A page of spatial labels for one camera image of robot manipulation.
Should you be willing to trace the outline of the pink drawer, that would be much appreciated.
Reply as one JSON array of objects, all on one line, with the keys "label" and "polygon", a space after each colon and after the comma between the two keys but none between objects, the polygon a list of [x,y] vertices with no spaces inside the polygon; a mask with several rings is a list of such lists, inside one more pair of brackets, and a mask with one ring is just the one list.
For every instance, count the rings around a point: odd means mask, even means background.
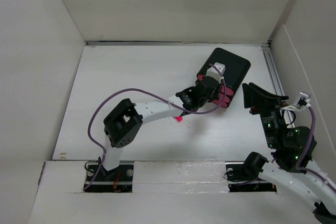
[{"label": "pink drawer", "polygon": [[[204,74],[198,74],[195,85],[196,85],[197,81],[202,80],[203,77],[205,77]],[[226,84],[223,84],[222,82],[221,82],[221,84],[222,84],[222,86],[221,86],[219,99],[218,100],[213,100],[212,102],[208,102],[208,103],[214,103],[216,105],[219,105],[222,108],[227,108],[229,106],[230,102],[231,102],[231,99],[234,96],[234,92],[233,92],[231,87],[227,86]]]}]

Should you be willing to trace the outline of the black drawer organizer box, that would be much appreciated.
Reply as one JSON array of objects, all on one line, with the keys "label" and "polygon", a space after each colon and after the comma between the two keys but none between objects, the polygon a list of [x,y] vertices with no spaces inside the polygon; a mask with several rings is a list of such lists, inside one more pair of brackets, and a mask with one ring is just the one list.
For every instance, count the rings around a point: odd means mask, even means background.
[{"label": "black drawer organizer box", "polygon": [[198,83],[203,79],[210,64],[214,65],[216,63],[220,63],[225,66],[224,80],[226,84],[226,94],[224,103],[221,105],[221,107],[227,108],[231,104],[239,86],[250,69],[251,63],[247,59],[227,50],[222,48],[215,48],[197,73],[197,80],[195,83]]}]

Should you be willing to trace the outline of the pink highlighter marker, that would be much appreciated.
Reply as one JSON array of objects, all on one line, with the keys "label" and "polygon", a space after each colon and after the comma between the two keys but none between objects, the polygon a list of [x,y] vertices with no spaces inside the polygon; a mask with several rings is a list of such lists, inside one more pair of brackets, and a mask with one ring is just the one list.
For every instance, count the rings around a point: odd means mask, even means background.
[{"label": "pink highlighter marker", "polygon": [[175,118],[178,122],[182,122],[183,118],[181,116],[178,116]]}]

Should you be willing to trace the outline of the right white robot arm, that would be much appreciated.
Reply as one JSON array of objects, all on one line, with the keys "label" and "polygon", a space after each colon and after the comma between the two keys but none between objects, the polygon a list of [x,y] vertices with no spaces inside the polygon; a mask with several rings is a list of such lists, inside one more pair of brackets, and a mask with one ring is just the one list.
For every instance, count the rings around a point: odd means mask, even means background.
[{"label": "right white robot arm", "polygon": [[[268,148],[274,162],[259,153],[251,152],[243,162],[248,179],[265,179],[301,197],[320,223],[335,223],[335,183],[330,180],[312,157],[316,115],[311,96],[299,93],[292,105],[288,96],[272,94],[254,83],[243,83],[244,107],[250,114],[260,116]],[[284,111],[308,109],[311,126],[289,128]]]}]

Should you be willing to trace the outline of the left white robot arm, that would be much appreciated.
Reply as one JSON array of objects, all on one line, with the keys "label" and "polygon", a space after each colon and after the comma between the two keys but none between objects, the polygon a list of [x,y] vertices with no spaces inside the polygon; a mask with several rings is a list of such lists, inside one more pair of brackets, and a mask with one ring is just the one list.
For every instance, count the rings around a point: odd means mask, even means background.
[{"label": "left white robot arm", "polygon": [[99,174],[105,180],[117,175],[120,155],[114,149],[123,149],[132,143],[140,127],[164,118],[183,117],[189,114],[207,114],[199,109],[206,103],[220,98],[223,77],[205,76],[195,86],[184,89],[175,95],[146,103],[133,103],[129,98],[120,101],[104,118],[104,132],[110,141],[102,158]]}]

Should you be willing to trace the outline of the aluminium rail back edge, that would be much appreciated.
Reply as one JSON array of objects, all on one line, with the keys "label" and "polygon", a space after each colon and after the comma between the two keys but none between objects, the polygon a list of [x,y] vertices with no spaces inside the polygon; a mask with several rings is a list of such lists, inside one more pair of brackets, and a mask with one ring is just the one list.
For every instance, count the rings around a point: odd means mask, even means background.
[{"label": "aluminium rail back edge", "polygon": [[172,46],[172,45],[240,45],[269,46],[269,43],[224,43],[224,42],[191,42],[191,41],[98,41],[87,40],[87,46]]}]

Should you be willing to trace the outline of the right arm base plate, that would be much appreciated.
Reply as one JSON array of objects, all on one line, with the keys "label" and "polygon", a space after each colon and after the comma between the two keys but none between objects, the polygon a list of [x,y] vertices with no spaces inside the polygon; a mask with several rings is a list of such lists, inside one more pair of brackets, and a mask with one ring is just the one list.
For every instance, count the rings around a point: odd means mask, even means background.
[{"label": "right arm base plate", "polygon": [[230,193],[276,193],[274,184],[260,178],[250,177],[243,171],[243,162],[226,162],[223,178]]}]

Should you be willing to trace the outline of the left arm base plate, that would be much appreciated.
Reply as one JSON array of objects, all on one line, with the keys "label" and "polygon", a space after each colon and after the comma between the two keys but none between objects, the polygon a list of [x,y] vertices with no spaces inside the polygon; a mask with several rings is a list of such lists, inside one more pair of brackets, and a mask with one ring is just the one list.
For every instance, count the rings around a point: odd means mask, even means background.
[{"label": "left arm base plate", "polygon": [[117,168],[106,171],[104,167],[93,179],[99,164],[85,163],[86,178],[83,190],[86,193],[131,193],[133,185],[133,163],[121,163]]}]

